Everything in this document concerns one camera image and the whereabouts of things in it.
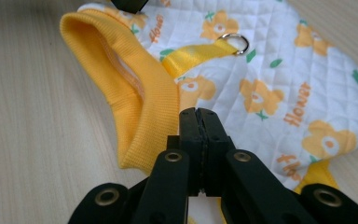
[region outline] white quilted fabric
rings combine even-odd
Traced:
[[[246,36],[245,55],[176,79],[181,109],[215,111],[236,147],[253,151],[287,188],[311,163],[358,148],[358,67],[284,0],[151,0],[142,15],[101,4],[79,10],[88,8],[118,13],[160,61],[224,33]]]

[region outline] black object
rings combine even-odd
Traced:
[[[168,136],[151,175],[131,189],[104,184],[87,194],[69,223],[186,223],[187,197],[222,197],[228,224],[358,223],[358,204],[316,184],[286,189],[255,154],[235,149],[217,115],[189,108]]]
[[[148,0],[111,0],[111,2],[119,10],[136,14],[142,10]]]

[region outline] yellow ribbon loop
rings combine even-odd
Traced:
[[[162,66],[171,77],[177,78],[201,63],[213,58],[235,55],[237,51],[225,39],[220,38],[210,45],[190,45],[179,48],[162,60]]]

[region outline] yellow flower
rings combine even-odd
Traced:
[[[178,82],[180,110],[194,107],[199,99],[211,100],[216,93],[214,83],[203,76],[188,77]]]
[[[319,159],[347,153],[356,147],[356,134],[349,130],[336,132],[333,127],[321,120],[313,121],[308,131],[310,136],[302,141],[302,147]]]
[[[131,14],[111,7],[105,7],[105,13],[115,17],[129,28],[131,28],[133,24],[136,24],[139,28],[144,28],[146,25],[145,21],[147,16],[145,14]]]
[[[321,39],[318,33],[312,30],[310,26],[299,24],[297,26],[298,36],[295,40],[295,44],[298,47],[313,47],[313,51],[319,55],[326,56],[327,49],[332,45]]]
[[[283,99],[282,91],[270,91],[264,82],[255,80],[253,83],[243,79],[240,83],[240,92],[245,98],[245,109],[248,113],[257,113],[265,110],[273,115],[278,109],[278,103]]]
[[[224,10],[216,12],[213,19],[207,19],[202,24],[201,37],[209,38],[212,40],[224,34],[237,33],[239,29],[238,23],[233,19],[227,18],[227,13]]]

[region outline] light wood tabletop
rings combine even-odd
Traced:
[[[358,1],[288,2],[358,63]],[[84,3],[0,0],[0,223],[66,223],[93,187],[145,177],[117,167],[110,108],[62,41]],[[331,170],[358,202],[358,150]]]

